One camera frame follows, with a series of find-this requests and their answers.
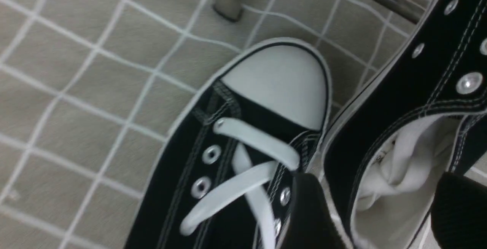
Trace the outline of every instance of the high-top sneaker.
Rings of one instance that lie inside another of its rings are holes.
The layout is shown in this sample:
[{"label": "high-top sneaker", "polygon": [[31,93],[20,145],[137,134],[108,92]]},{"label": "high-top sneaker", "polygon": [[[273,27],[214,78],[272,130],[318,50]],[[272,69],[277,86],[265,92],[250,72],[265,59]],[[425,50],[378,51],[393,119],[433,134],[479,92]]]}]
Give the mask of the high-top sneaker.
[{"label": "high-top sneaker", "polygon": [[277,38],[239,55],[176,120],[125,248],[343,248],[303,173],[330,102],[309,44]]},{"label": "high-top sneaker", "polygon": [[[357,248],[410,247],[442,174],[463,175],[481,156],[457,151],[487,110],[486,8],[487,0],[433,0],[327,132],[325,180]],[[477,143],[487,145],[485,136]]]}]

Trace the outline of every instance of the laces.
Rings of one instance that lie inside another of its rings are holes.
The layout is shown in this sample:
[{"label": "laces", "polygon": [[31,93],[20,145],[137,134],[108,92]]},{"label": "laces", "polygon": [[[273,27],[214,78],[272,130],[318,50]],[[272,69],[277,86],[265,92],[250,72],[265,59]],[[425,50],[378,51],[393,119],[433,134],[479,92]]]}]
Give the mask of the laces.
[{"label": "laces", "polygon": [[424,117],[398,131],[384,150],[382,162],[372,164],[362,179],[357,211],[367,210],[380,197],[419,190],[454,140],[454,133],[438,136],[440,115]]},{"label": "laces", "polygon": [[[238,119],[219,119],[213,132],[239,141],[232,158],[236,176],[205,195],[183,219],[179,231],[182,235],[191,235],[200,223],[243,195],[259,226],[263,248],[275,249],[274,212],[262,185],[272,180],[278,164],[290,171],[298,169],[299,154],[287,143]],[[274,161],[254,166],[244,145],[259,150]]]}]

